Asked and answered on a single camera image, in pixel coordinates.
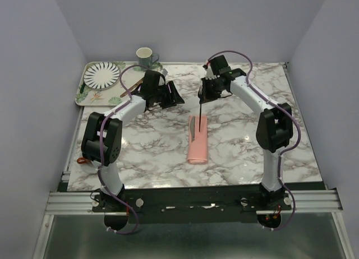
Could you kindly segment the black silver fork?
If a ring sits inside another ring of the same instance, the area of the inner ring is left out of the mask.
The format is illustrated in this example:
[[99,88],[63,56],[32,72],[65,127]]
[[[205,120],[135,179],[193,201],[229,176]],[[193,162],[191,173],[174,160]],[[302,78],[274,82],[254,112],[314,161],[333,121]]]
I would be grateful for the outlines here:
[[203,86],[201,85],[198,90],[198,98],[199,98],[199,131],[201,131],[201,115],[202,115],[202,103],[203,103]]

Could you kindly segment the silver table knife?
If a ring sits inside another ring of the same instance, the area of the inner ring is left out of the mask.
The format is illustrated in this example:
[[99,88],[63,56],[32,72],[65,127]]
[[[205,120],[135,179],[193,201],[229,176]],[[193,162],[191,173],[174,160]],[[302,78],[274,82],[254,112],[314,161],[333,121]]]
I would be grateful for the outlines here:
[[192,116],[189,122],[190,142],[195,140],[195,121],[196,117]]

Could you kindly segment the pink cloth napkin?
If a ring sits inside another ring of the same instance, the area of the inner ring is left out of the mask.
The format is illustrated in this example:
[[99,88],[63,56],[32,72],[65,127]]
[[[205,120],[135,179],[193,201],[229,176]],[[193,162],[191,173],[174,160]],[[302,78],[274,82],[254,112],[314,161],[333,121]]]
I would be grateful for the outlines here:
[[201,131],[199,131],[199,116],[195,116],[195,140],[190,142],[189,122],[192,116],[188,120],[187,162],[193,165],[206,164],[208,162],[208,119],[205,115],[201,116]]

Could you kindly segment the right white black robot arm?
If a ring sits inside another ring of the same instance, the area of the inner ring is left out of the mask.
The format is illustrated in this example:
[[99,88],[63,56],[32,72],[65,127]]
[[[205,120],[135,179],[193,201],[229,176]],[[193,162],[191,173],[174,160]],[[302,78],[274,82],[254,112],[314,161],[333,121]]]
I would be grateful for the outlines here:
[[222,92],[226,91],[240,98],[258,116],[255,136],[264,156],[258,203],[263,209],[272,209],[285,194],[281,152],[293,137],[291,106],[272,101],[251,82],[252,63],[247,73],[239,68],[232,69],[220,52],[210,57],[203,68],[206,76],[201,79],[199,90],[201,104],[222,98]]

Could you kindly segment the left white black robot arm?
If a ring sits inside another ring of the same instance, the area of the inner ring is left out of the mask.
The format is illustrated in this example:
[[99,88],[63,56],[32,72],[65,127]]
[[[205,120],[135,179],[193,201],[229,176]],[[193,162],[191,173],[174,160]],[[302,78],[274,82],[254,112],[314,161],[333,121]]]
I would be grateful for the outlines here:
[[125,202],[120,194],[124,185],[116,166],[123,127],[155,105],[166,109],[184,103],[174,82],[153,70],[145,72],[142,83],[129,95],[128,100],[113,109],[89,115],[81,144],[82,157],[95,167],[100,190],[107,194],[105,205],[112,211],[119,211]]

